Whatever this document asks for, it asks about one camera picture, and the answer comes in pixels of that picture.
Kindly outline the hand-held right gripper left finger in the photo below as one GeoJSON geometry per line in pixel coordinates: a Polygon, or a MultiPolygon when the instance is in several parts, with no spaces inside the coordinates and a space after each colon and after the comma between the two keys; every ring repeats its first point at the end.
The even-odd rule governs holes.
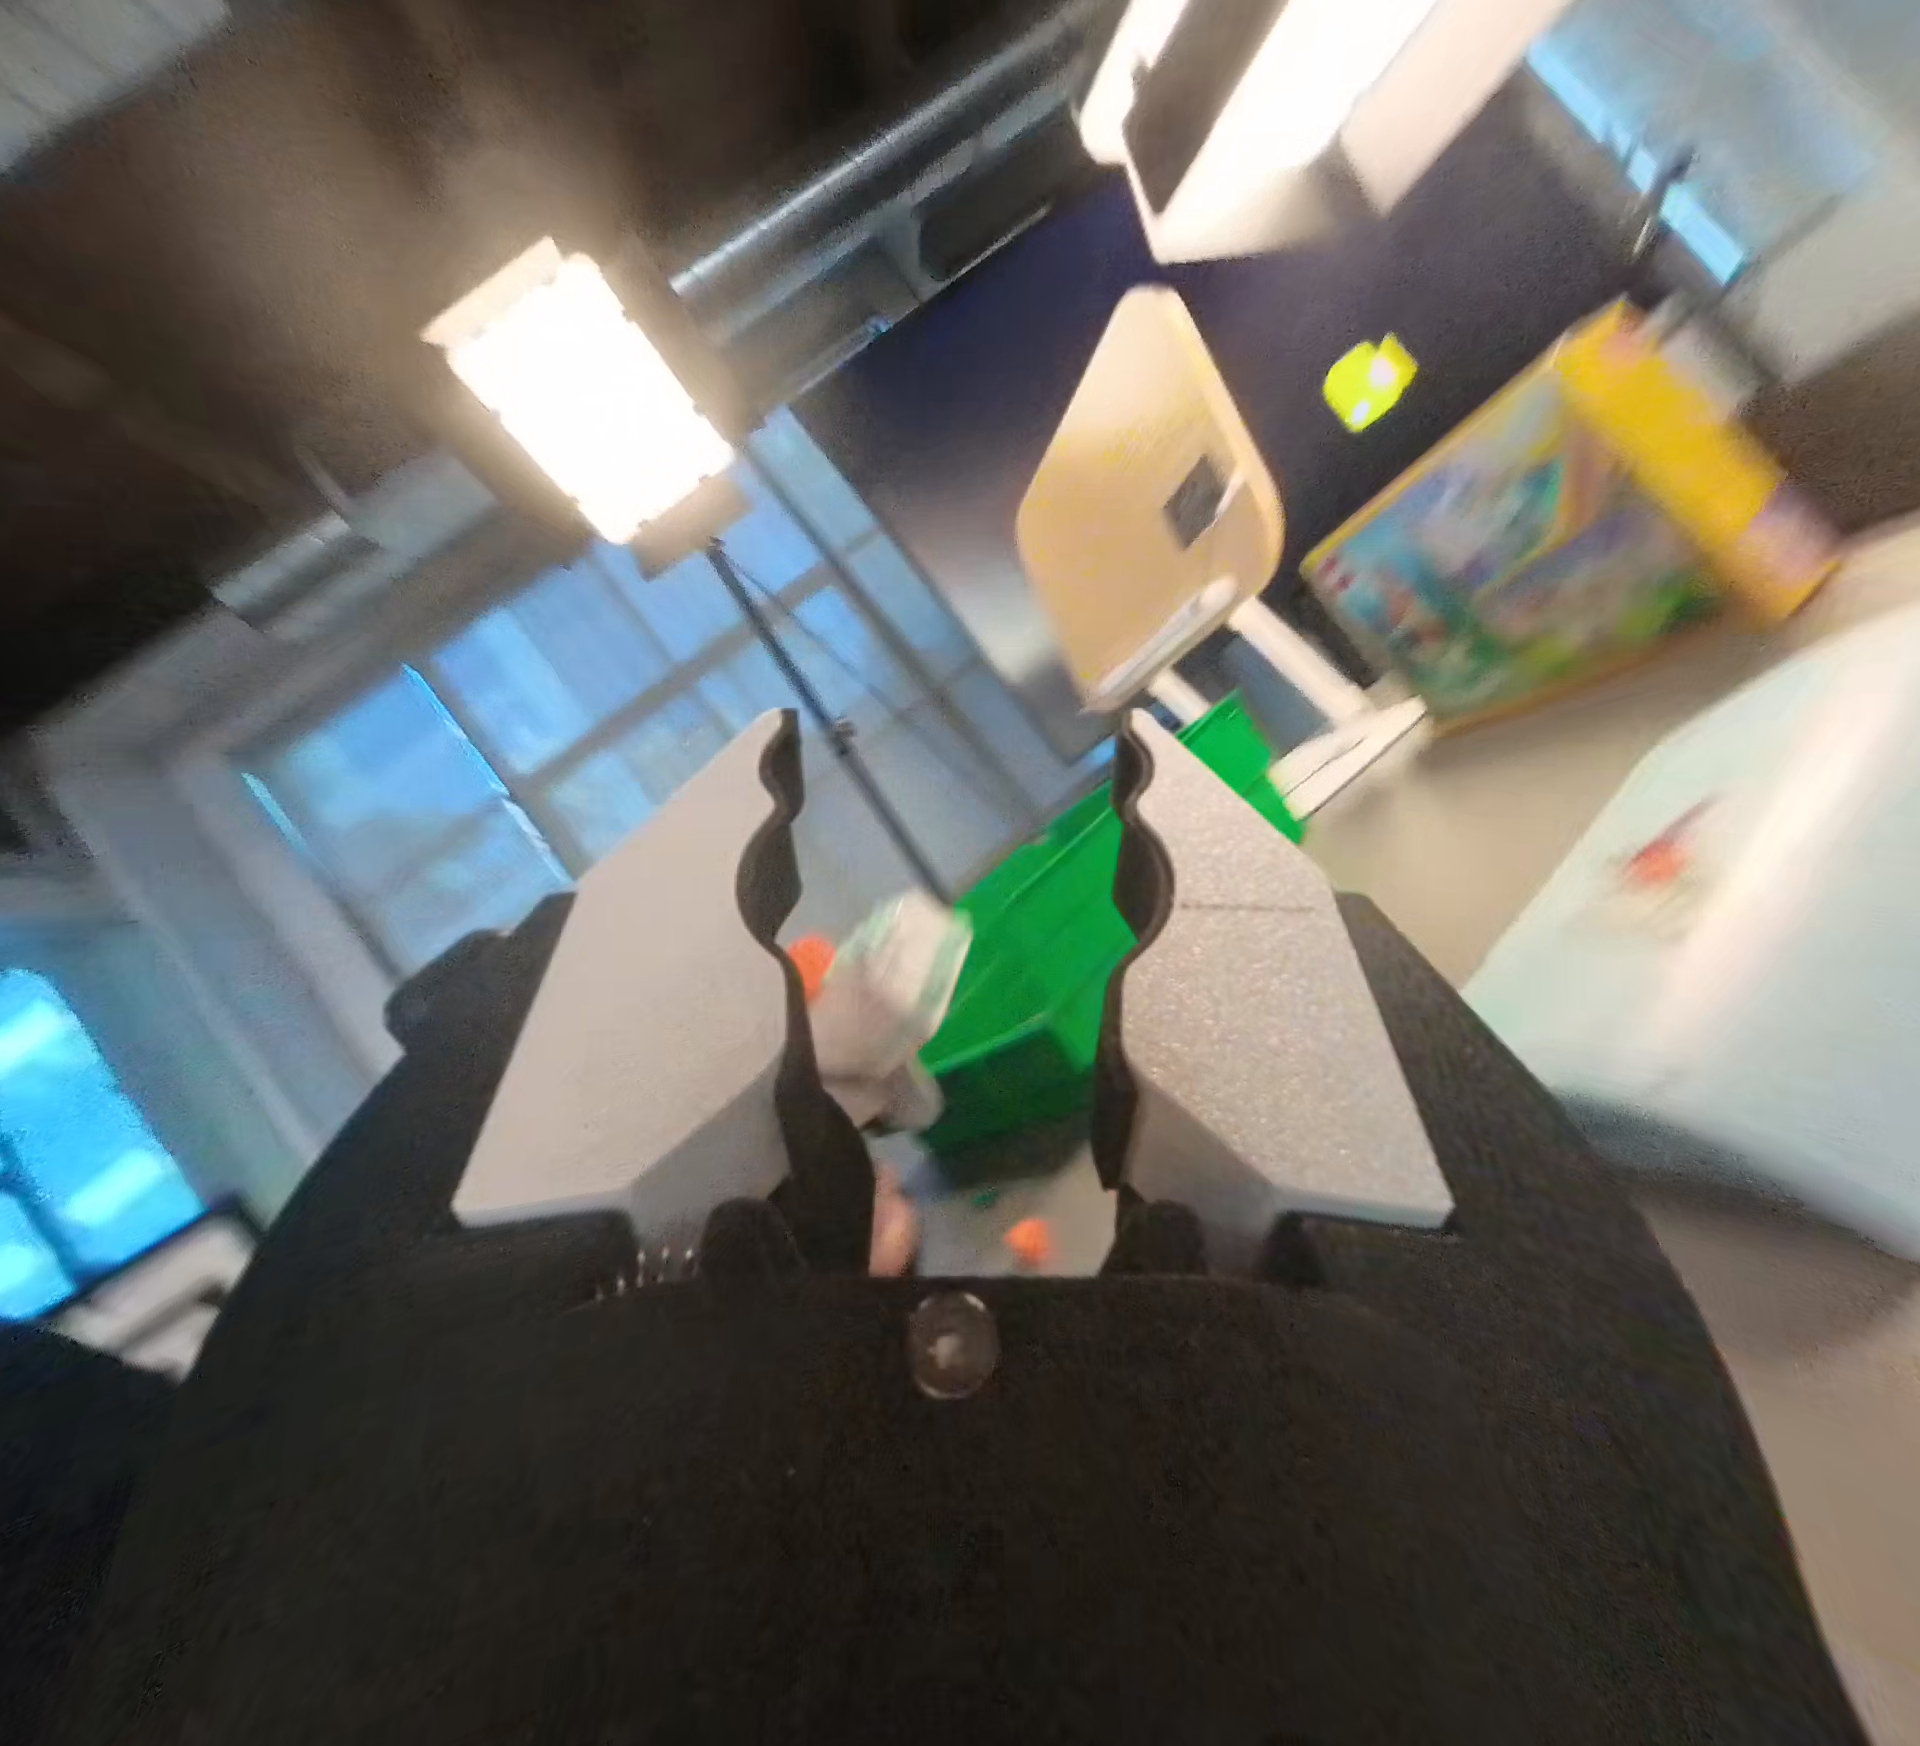
{"type": "Polygon", "coordinates": [[[583,875],[453,1192],[465,1230],[615,1216],[693,1253],[722,1206],[781,1198],[808,1264],[871,1269],[874,1161],[781,948],[802,809],[773,709],[583,875]]]}

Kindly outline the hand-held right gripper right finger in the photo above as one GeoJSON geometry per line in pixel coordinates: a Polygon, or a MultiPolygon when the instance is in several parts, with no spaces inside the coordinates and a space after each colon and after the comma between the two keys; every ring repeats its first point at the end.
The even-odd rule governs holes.
{"type": "Polygon", "coordinates": [[[1448,1232],[1454,1193],[1321,870],[1150,713],[1119,732],[1092,1149],[1123,1200],[1260,1274],[1287,1222],[1448,1232]]]}

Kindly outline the white red lego build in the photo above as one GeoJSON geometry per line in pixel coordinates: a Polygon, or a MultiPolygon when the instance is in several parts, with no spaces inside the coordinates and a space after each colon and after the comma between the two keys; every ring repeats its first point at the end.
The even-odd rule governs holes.
{"type": "Polygon", "coordinates": [[[806,1001],[814,1063],[857,1129],[928,1133],[943,1095],[925,1067],[973,943],[971,919],[915,888],[878,904],[847,937],[782,948],[806,1001]]]}

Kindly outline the green plastic bin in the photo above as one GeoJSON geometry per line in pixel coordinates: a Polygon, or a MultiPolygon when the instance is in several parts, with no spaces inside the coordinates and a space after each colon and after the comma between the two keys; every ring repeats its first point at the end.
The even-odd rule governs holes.
{"type": "Polygon", "coordinates": [[[1059,812],[960,898],[971,943],[922,1060],[954,1158],[1092,1111],[1109,980],[1136,933],[1114,901],[1120,822],[1109,785],[1059,812]]]}

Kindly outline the instruction booklet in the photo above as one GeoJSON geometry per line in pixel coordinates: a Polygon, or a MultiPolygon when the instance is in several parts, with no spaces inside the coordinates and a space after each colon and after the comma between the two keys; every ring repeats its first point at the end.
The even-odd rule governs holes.
{"type": "Polygon", "coordinates": [[[1649,751],[1465,999],[1622,1169],[1917,1259],[1917,605],[1649,751]]]}

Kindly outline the colourful lego box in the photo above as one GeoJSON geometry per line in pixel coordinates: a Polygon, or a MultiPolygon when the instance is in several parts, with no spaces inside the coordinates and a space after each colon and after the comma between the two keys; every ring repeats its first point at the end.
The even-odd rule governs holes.
{"type": "Polygon", "coordinates": [[[1721,619],[1775,627],[1837,559],[1775,457],[1618,299],[1318,541],[1304,576],[1452,732],[1721,619]]]}

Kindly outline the wooden board on white stand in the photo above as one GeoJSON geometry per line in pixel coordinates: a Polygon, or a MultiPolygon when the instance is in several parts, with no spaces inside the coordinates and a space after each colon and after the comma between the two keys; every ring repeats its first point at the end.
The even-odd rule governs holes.
{"type": "Polygon", "coordinates": [[[1127,293],[1016,513],[1016,544],[1082,709],[1150,699],[1208,709],[1176,666],[1216,629],[1243,641],[1320,717],[1266,776],[1321,812],[1427,719],[1380,703],[1266,608],[1284,544],[1278,484],[1181,296],[1127,293]]]}

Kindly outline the LED light panel on tripod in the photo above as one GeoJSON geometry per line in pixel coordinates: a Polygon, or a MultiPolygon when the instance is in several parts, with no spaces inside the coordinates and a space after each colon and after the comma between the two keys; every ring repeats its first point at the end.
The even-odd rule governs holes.
{"type": "Polygon", "coordinates": [[[750,512],[736,446],[586,251],[542,240],[462,294],[423,331],[449,372],[492,416],[594,534],[648,579],[705,559],[829,751],[928,896],[954,894],[781,641],[726,534],[750,512]]]}

